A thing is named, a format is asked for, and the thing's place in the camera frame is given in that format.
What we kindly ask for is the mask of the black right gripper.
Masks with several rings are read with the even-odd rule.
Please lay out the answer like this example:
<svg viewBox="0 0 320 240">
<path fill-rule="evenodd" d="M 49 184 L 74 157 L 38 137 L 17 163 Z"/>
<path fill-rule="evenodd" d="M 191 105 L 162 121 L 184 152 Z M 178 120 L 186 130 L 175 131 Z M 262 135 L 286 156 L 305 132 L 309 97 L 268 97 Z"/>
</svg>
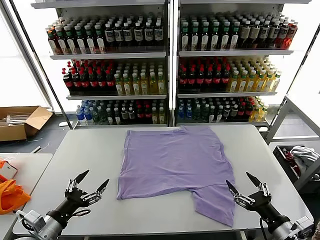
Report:
<svg viewBox="0 0 320 240">
<path fill-rule="evenodd" d="M 238 190 L 226 180 L 229 191 L 233 195 L 233 200 L 239 206 L 249 206 L 249 210 L 257 212 L 266 222 L 269 232 L 274 232 L 283 223 L 289 222 L 290 219 L 281 215 L 277 209 L 271 204 L 271 192 L 266 182 L 261 182 L 256 176 L 246 172 L 246 175 L 259 191 L 251 194 L 249 197 L 238 192 Z"/>
</svg>

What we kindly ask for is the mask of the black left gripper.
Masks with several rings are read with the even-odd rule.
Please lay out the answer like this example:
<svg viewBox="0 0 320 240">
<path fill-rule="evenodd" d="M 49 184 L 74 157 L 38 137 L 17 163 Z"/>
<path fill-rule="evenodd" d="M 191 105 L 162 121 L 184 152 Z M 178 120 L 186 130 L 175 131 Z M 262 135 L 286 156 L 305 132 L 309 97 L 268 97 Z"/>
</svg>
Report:
<svg viewBox="0 0 320 240">
<path fill-rule="evenodd" d="M 89 171 L 88 169 L 80 173 L 76 178 L 70 179 L 64 192 L 65 200 L 56 209 L 46 213 L 47 216 L 52 217 L 62 227 L 66 227 L 72 217 L 82 217 L 89 214 L 89 209 L 79 211 L 77 209 L 88 207 L 89 202 L 98 202 L 102 198 L 102 193 L 106 190 L 109 179 L 103 182 L 93 193 L 86 194 L 86 192 L 77 188 Z"/>
</svg>

